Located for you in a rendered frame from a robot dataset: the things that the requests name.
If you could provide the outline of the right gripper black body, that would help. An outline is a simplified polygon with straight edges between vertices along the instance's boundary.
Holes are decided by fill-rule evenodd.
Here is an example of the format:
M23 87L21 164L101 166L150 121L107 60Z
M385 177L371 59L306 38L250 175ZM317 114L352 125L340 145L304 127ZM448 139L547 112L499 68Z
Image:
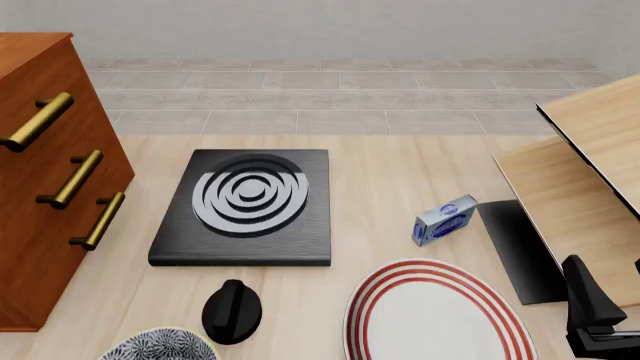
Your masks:
M640 360L640 331L616 332L605 326L603 332L591 334L568 324L566 339L579 359Z

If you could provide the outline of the middle-sized wooden cabinet drawer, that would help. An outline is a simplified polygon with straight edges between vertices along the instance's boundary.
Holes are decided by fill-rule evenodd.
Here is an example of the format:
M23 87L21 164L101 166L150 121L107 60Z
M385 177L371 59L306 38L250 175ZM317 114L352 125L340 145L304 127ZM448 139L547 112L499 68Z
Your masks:
M23 307L59 296L86 254L86 236L102 212L96 203L126 188L132 170L91 89L66 90L69 107L23 152L0 145L0 299ZM37 203L54 196L94 151L103 158L67 206Z

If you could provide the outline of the small wooden cabinet drawer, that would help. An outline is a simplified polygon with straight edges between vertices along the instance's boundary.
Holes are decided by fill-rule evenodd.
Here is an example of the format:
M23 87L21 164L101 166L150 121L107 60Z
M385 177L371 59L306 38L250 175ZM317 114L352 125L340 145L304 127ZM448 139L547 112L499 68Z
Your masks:
M134 177L115 134L0 150L0 332L36 332Z

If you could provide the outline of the large wooden cabinet drawer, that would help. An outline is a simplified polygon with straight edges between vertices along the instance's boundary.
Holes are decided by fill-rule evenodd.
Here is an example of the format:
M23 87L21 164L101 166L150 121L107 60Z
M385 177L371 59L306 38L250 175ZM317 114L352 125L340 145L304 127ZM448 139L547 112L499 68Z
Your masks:
M72 156L105 152L93 136L94 92L68 33L0 33L0 137L8 137L40 109L39 99L67 92L74 104L23 152L0 146L0 215L49 206L78 164Z

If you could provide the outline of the red-brown wooden cabinet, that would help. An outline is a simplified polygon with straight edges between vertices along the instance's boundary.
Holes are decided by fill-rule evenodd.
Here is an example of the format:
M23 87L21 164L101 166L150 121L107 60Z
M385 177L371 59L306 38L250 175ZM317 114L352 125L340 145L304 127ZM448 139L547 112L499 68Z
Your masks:
M41 329L134 171L68 33L0 33L0 332Z

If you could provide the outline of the pale wooden shelf rack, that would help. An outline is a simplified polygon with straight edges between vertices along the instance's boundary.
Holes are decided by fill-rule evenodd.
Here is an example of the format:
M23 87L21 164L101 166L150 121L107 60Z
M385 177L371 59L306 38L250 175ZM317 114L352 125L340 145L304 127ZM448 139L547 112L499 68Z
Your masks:
M557 136L493 155L546 248L640 306L640 74L537 107Z

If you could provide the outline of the white plate with red rings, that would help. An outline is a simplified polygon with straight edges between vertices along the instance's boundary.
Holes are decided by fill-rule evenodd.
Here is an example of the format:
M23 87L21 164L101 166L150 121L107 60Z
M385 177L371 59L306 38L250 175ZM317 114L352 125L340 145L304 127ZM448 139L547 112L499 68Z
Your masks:
M538 360L509 302L465 269L431 258L379 266L346 305L347 360Z

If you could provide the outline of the blue printed food box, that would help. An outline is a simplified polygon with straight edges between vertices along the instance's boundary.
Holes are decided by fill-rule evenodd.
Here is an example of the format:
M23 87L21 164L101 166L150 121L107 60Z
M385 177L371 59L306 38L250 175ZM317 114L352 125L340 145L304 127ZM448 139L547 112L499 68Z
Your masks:
M418 247L466 227L471 220L477 201L467 194L416 217L412 239Z

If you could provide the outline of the flat black stove plate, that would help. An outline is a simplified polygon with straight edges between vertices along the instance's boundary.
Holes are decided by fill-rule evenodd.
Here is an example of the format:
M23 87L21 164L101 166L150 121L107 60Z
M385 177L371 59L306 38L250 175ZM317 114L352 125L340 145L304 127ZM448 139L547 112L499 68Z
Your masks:
M151 266L330 266L329 152L196 149Z

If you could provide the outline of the round black stove knob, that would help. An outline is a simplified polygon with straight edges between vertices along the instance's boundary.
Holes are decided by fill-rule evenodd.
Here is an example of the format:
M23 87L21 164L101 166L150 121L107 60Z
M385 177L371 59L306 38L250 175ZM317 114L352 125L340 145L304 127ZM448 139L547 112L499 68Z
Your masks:
M239 344L253 335L262 320L258 294L242 281L229 279L209 297L202 311L202 326L217 344Z

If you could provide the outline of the black-white patterned bowl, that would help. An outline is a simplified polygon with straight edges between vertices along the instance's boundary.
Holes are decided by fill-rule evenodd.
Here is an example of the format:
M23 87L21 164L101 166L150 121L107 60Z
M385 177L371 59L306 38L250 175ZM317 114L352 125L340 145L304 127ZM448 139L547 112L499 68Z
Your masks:
M222 360L215 347L187 329L149 329L121 341L99 360Z

